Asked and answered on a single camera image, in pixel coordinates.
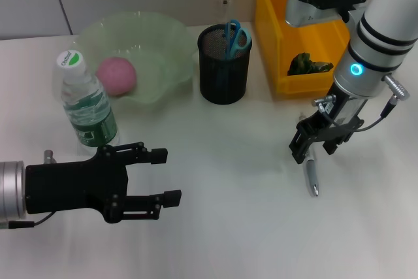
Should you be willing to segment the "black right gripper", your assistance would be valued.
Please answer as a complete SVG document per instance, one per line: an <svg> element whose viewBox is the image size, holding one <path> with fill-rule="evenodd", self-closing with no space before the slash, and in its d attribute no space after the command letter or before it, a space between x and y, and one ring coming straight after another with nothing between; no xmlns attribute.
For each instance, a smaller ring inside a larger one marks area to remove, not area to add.
<svg viewBox="0 0 418 279"><path fill-rule="evenodd" d="M352 135L352 130L362 127L364 121L359 118L359 113L366 102L366 99L335 90L312 100L317 111L298 122L289 145L296 163L302 164L313 142L324 142L326 153L335 153L340 143Z"/></svg>

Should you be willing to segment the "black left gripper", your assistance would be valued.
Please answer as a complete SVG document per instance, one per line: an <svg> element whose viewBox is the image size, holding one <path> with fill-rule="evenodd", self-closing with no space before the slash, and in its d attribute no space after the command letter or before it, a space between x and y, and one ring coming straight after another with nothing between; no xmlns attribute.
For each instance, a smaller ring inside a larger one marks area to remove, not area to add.
<svg viewBox="0 0 418 279"><path fill-rule="evenodd" d="M125 164L167 162L168 150L148 150L143 142L126 145ZM181 190L148 196L127 196L127 171L119 146L106 145L84 161L28 165L25 206L29 214L91 208L105 222L158 220L162 208L180 205Z"/></svg>

